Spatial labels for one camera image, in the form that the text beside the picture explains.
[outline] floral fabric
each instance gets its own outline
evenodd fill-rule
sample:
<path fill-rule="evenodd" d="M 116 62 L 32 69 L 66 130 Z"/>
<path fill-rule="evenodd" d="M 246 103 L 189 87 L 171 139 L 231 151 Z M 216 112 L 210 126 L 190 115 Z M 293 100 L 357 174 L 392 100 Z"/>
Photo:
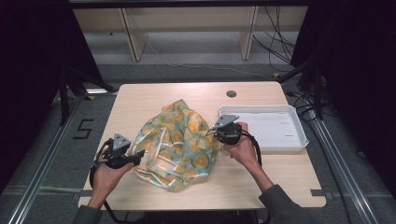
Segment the floral fabric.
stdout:
<path fill-rule="evenodd" d="M 162 113 L 146 122 L 132 146 L 132 154 L 144 149 L 146 167 L 136 166 L 136 174 L 164 189 L 183 189 L 208 175 L 220 149 L 219 141 L 197 112 L 183 100 L 164 106 Z"/>

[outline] aluminum rail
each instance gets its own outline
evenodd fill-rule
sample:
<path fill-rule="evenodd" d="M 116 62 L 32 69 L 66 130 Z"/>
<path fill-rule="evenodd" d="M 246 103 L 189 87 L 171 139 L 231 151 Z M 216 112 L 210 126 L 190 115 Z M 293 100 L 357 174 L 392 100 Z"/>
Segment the aluminum rail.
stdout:
<path fill-rule="evenodd" d="M 315 112 L 311 111 L 311 116 L 312 118 L 314 118 Z M 332 158 L 332 161 L 334 162 L 334 166 L 337 169 L 338 174 L 341 176 L 346 186 L 346 190 L 348 191 L 353 203 L 355 204 L 359 214 L 361 215 L 361 220 L 366 224 L 379 223 L 375 212 L 367 201 L 358 182 L 353 177 L 353 174 L 351 173 L 346 161 L 341 155 L 340 150 L 332 140 L 332 137 L 330 136 L 330 133 L 327 130 L 323 120 L 316 120 L 314 121 L 314 123 L 320 138 L 322 139 L 324 145 L 329 152 L 330 157 Z"/>
<path fill-rule="evenodd" d="M 54 139 L 52 140 L 51 144 L 49 145 L 49 148 L 46 152 L 46 155 L 43 158 L 43 161 L 40 163 L 39 167 L 35 171 L 35 175 L 33 179 L 31 180 L 29 186 L 26 188 L 26 191 L 23 193 L 20 202 L 16 206 L 15 210 L 13 211 L 8 224 L 19 224 L 23 223 L 25 220 L 34 200 L 35 196 L 37 195 L 38 191 L 40 190 L 40 186 L 43 183 L 51 165 L 52 162 L 58 153 L 58 150 L 60 148 L 60 145 L 62 144 L 62 141 L 64 140 L 65 133 L 67 132 L 70 121 L 72 120 L 74 114 L 76 113 L 76 110 L 80 103 L 83 100 L 83 96 L 78 96 L 74 99 L 72 106 L 70 108 L 70 116 L 62 125 L 59 129 L 58 132 L 56 133 Z"/>

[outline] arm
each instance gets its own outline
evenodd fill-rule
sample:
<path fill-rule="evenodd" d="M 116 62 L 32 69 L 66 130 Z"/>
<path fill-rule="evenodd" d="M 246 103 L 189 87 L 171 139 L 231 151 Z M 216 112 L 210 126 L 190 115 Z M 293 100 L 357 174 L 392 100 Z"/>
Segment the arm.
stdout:
<path fill-rule="evenodd" d="M 93 178 L 93 191 L 90 202 L 88 206 L 82 205 L 78 209 L 73 224 L 99 223 L 102 216 L 100 208 L 105 203 L 107 196 L 118 185 L 123 175 L 133 167 L 133 163 L 128 163 L 120 169 L 111 169 L 105 164 L 101 164 Z"/>
<path fill-rule="evenodd" d="M 238 124 L 241 125 L 242 130 L 248 132 L 246 123 Z M 242 135 L 237 145 L 224 145 L 223 148 L 252 175 L 262 192 L 259 199 L 268 209 L 275 223 L 317 223 L 300 205 L 294 203 L 279 185 L 274 185 L 257 162 L 254 146 L 248 137 Z"/>

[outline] wooden table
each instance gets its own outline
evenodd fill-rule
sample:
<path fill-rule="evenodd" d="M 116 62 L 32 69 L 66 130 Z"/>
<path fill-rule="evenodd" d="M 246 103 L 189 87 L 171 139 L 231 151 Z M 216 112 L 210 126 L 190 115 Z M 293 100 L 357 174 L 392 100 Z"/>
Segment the wooden table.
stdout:
<path fill-rule="evenodd" d="M 230 98 L 227 91 L 236 91 Z M 99 147 L 118 132 L 134 141 L 145 122 L 161 113 L 164 105 L 183 99 L 212 126 L 222 105 L 286 105 L 276 82 L 207 82 L 129 84 L 120 88 Z M 312 196 L 311 189 L 321 189 L 311 160 L 304 149 L 298 155 L 264 155 L 263 168 L 302 207 L 321 207 L 325 197 Z M 84 187 L 91 189 L 88 179 Z M 127 173 L 107 198 L 114 210 L 225 210 L 264 208 L 259 188 L 251 175 L 237 161 L 222 151 L 209 176 L 181 192 L 170 192 L 145 182 L 134 171 Z M 90 197 L 81 197 L 87 204 Z"/>

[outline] hand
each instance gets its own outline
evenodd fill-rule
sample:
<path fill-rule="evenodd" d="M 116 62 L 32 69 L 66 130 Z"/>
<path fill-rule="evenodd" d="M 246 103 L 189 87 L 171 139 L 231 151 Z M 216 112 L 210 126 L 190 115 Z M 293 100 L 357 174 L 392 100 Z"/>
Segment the hand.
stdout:
<path fill-rule="evenodd" d="M 120 169 L 111 169 L 105 164 L 99 165 L 93 178 L 93 193 L 88 206 L 100 209 L 120 179 L 133 167 L 133 163 L 125 164 Z"/>
<path fill-rule="evenodd" d="M 242 132 L 248 132 L 248 125 L 246 123 L 237 122 L 237 124 L 241 125 Z M 224 144 L 223 148 L 230 152 L 230 158 L 236 159 L 239 163 L 244 165 L 245 168 L 247 168 L 262 192 L 267 191 L 274 185 L 257 162 L 256 151 L 249 137 L 242 135 L 238 144 L 235 146 Z"/>
<path fill-rule="evenodd" d="M 248 133 L 248 125 L 244 122 L 237 122 L 242 128 L 242 133 Z M 234 146 L 226 145 L 223 146 L 224 150 L 228 151 L 231 156 L 230 158 L 236 159 L 239 163 L 244 165 L 246 168 L 250 166 L 257 166 L 259 163 L 256 158 L 256 151 L 250 138 L 242 135 L 238 144 Z"/>

